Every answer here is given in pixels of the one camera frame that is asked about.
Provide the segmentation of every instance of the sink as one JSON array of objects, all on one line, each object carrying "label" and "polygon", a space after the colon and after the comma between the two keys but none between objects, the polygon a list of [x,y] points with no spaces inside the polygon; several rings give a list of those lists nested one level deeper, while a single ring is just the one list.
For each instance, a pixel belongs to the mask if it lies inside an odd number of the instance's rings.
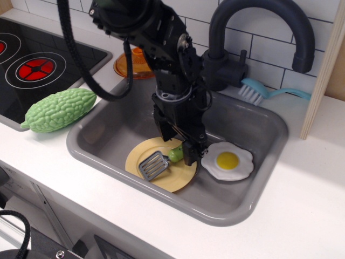
[{"label": "sink", "polygon": [[[126,81],[112,93],[121,92]],[[215,179],[200,162],[193,179],[170,193],[125,171],[127,155],[159,133],[153,118],[155,79],[135,80],[131,93],[109,103],[100,101],[77,122],[67,137],[71,155],[206,224],[231,226],[253,212],[287,141],[288,130],[275,113],[213,92],[212,107],[203,115],[209,143],[228,141],[253,154],[254,171],[240,181]]]}]

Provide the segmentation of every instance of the red burner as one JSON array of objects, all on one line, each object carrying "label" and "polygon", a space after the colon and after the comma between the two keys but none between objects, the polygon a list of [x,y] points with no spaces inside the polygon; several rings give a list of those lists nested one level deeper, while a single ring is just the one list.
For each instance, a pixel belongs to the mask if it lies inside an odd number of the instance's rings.
[{"label": "red burner", "polygon": [[5,50],[5,44],[0,42],[0,54]]},{"label": "red burner", "polygon": [[29,60],[23,64],[18,75],[24,81],[37,81],[48,77],[54,70],[54,62],[46,58]]}]

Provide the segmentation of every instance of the wooden panel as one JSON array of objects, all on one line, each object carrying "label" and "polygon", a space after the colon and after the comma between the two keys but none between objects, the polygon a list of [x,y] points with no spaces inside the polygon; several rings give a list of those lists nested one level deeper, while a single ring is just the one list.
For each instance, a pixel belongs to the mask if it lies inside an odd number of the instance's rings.
[{"label": "wooden panel", "polygon": [[340,48],[325,95],[345,101],[345,39]]},{"label": "wooden panel", "polygon": [[345,0],[340,0],[335,16],[332,32],[323,56],[320,72],[315,83],[312,98],[309,102],[307,114],[303,123],[300,138],[307,139],[316,113],[324,96],[334,65],[337,61],[345,35]]},{"label": "wooden panel", "polygon": [[11,0],[0,0],[0,15],[12,8]]}]

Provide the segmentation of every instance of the blue brush handle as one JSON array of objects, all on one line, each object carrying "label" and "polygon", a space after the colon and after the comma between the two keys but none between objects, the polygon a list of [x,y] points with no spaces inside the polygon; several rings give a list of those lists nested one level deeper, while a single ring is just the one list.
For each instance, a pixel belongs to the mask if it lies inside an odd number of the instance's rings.
[{"label": "blue brush handle", "polygon": [[266,87],[259,81],[254,80],[252,78],[245,78],[241,81],[242,84],[249,86],[251,89],[254,89],[256,92],[258,92],[264,99],[269,99],[272,96],[276,96],[280,93],[293,93],[299,97],[302,97],[306,100],[311,99],[311,94],[306,93],[301,90],[297,90],[294,88],[282,88],[278,89],[272,92],[269,92]]},{"label": "blue brush handle", "polygon": [[269,95],[270,97],[272,96],[276,96],[277,94],[280,94],[280,93],[293,93],[295,94],[296,96],[299,96],[303,99],[306,99],[306,100],[310,100],[312,95],[309,94],[309,93],[306,93],[304,91],[301,91],[301,90],[298,90],[298,89],[294,89],[294,88],[282,88],[282,89],[278,89],[278,90],[275,90],[275,91],[272,91],[272,92],[269,92]]}]

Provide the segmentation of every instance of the subway tile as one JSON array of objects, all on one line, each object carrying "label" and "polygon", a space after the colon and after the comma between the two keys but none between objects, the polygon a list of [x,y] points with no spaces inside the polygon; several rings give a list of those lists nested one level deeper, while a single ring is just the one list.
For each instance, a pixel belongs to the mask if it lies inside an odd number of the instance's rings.
[{"label": "subway tile", "polygon": [[[40,0],[26,0],[29,12],[38,16],[42,16],[54,21],[60,21],[58,14],[58,7],[56,4],[40,1]],[[71,9],[72,26],[104,35],[102,30],[97,29],[97,26],[92,23],[91,17],[87,13]]]},{"label": "subway tile", "polygon": [[29,11],[24,0],[11,0],[11,3],[15,9],[22,10],[24,12]]},{"label": "subway tile", "polygon": [[261,8],[247,8],[234,14],[227,27],[291,42],[292,31],[286,22],[275,13]]},{"label": "subway tile", "polygon": [[198,44],[193,44],[193,47],[196,49],[196,53],[198,56],[202,56],[205,53],[205,51],[209,49],[208,47],[201,46]]},{"label": "subway tile", "polygon": [[287,70],[282,82],[282,88],[294,88],[312,94],[316,77]]},{"label": "subway tile", "polygon": [[172,7],[180,16],[204,22],[211,21],[218,7],[218,0],[163,0],[163,3]]},{"label": "subway tile", "polygon": [[295,49],[290,43],[254,36],[251,59],[291,69]]},{"label": "subway tile", "polygon": [[193,42],[209,46],[209,23],[186,19],[186,26],[188,34],[192,37]]},{"label": "subway tile", "polygon": [[340,0],[294,0],[310,18],[334,22]]},{"label": "subway tile", "polygon": [[312,70],[308,72],[307,74],[310,74],[312,76],[318,76],[324,54],[325,54],[324,52],[317,51],[317,50],[315,51],[315,57],[314,57]]},{"label": "subway tile", "polygon": [[[57,4],[57,0],[42,0],[43,2],[49,2],[52,4]],[[68,4],[70,5],[70,9],[82,11],[80,0],[69,0]]]},{"label": "subway tile", "polygon": [[[199,22],[192,19],[187,19],[187,31],[193,38],[193,42],[209,46],[209,24]],[[252,35],[240,31],[225,30],[225,44],[224,47],[227,51],[239,55],[242,49],[247,50],[249,56]]]},{"label": "subway tile", "polygon": [[280,88],[284,69],[252,59],[247,59],[246,64],[249,67],[248,77],[260,81],[271,88]]},{"label": "subway tile", "polygon": [[249,57],[251,41],[251,34],[230,29],[225,30],[224,47],[229,53],[240,55],[241,50],[246,50],[247,57]]},{"label": "subway tile", "polygon": [[92,0],[80,0],[80,1],[81,1],[82,11],[88,13],[91,7]]},{"label": "subway tile", "polygon": [[317,50],[325,51],[330,33],[333,28],[333,23],[318,21],[314,19],[310,19],[310,23],[313,27],[315,35],[315,48]]},{"label": "subway tile", "polygon": [[40,0],[25,0],[29,13],[42,16],[54,21],[59,20],[58,7],[56,4]]}]

